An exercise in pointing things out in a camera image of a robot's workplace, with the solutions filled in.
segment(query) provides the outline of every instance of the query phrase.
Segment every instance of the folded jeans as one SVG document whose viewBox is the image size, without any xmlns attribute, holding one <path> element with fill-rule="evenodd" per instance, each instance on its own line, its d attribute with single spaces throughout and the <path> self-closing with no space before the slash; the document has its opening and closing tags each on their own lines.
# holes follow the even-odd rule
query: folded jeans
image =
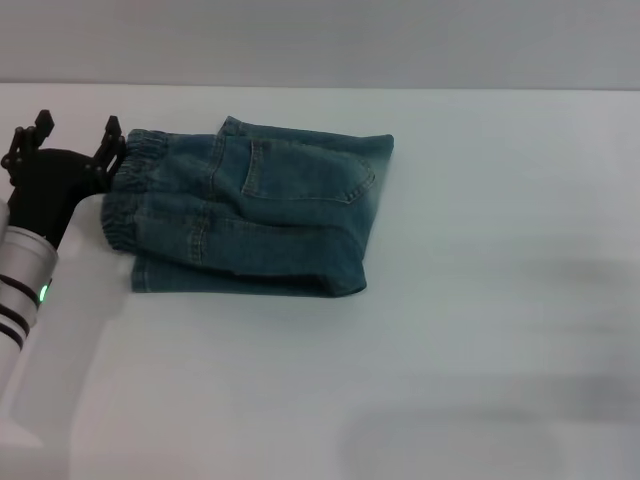
<svg viewBox="0 0 640 480">
<path fill-rule="evenodd" d="M 343 296 L 362 260 L 393 150 L 351 137 L 251 125 L 217 135 L 134 130 L 102 209 L 137 292 Z"/>
</svg>

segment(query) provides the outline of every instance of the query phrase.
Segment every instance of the led indicator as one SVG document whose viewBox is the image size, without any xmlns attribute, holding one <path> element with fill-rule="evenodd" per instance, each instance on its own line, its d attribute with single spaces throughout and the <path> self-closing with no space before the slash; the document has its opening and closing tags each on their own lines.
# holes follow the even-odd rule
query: led indicator
<svg viewBox="0 0 640 480">
<path fill-rule="evenodd" d="M 42 290 L 40 290 L 40 302 L 44 302 L 44 297 L 47 296 L 48 289 L 49 289 L 49 285 L 45 285 L 44 287 L 42 287 Z"/>
</svg>

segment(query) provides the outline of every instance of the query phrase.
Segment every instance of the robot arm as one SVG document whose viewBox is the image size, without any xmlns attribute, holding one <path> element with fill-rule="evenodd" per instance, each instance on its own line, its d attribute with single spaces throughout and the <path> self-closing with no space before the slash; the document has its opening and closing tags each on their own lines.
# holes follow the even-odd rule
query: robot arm
<svg viewBox="0 0 640 480">
<path fill-rule="evenodd" d="M 15 187 L 0 202 L 0 398 L 58 261 L 57 248 L 84 198 L 106 193 L 124 161 L 126 145 L 110 117 L 93 157 L 40 146 L 53 130 L 48 110 L 34 127 L 15 131 L 0 165 Z"/>
</svg>

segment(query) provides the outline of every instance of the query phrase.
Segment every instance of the jeans pocket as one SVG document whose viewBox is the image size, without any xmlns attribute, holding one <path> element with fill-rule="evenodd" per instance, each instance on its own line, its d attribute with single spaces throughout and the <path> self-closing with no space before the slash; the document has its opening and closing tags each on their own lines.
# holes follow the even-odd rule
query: jeans pocket
<svg viewBox="0 0 640 480">
<path fill-rule="evenodd" d="M 251 140 L 246 196 L 349 204 L 375 181 L 367 161 L 351 153 L 278 140 Z"/>
</svg>

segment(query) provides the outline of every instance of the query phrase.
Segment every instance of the gray wall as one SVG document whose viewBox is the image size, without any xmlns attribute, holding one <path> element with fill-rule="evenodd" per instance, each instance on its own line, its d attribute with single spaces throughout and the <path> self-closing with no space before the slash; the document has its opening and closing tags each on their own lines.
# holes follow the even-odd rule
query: gray wall
<svg viewBox="0 0 640 480">
<path fill-rule="evenodd" d="M 640 87 L 639 0 L 4 0 L 0 42 L 3 81 Z"/>
</svg>

